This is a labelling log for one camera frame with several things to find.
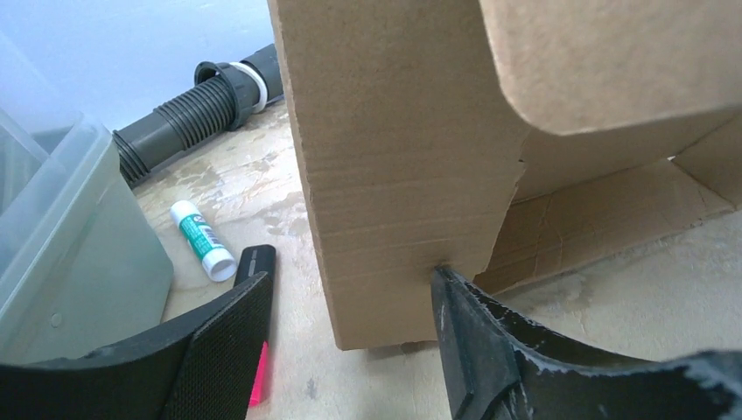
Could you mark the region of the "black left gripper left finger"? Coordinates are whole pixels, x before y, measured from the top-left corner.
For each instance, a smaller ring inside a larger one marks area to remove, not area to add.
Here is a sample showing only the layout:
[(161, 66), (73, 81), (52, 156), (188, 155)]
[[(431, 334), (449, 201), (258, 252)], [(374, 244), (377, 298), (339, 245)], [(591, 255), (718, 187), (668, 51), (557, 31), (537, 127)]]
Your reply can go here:
[(3, 419), (243, 419), (249, 287), (80, 358), (1, 366)]

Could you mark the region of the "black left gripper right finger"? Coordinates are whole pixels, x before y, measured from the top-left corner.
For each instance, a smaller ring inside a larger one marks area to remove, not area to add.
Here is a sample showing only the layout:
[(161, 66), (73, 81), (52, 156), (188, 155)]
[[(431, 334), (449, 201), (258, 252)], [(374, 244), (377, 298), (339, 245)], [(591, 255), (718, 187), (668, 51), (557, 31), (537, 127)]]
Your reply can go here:
[(635, 359), (566, 337), (452, 268), (431, 281), (455, 419), (738, 419), (741, 354)]

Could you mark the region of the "brown cardboard box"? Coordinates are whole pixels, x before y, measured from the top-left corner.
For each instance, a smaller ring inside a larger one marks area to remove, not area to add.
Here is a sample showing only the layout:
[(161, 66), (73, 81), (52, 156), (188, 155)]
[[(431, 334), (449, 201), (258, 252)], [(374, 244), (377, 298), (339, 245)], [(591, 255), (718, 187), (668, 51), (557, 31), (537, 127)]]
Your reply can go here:
[(272, 1), (335, 344), (741, 207), (738, 1)]

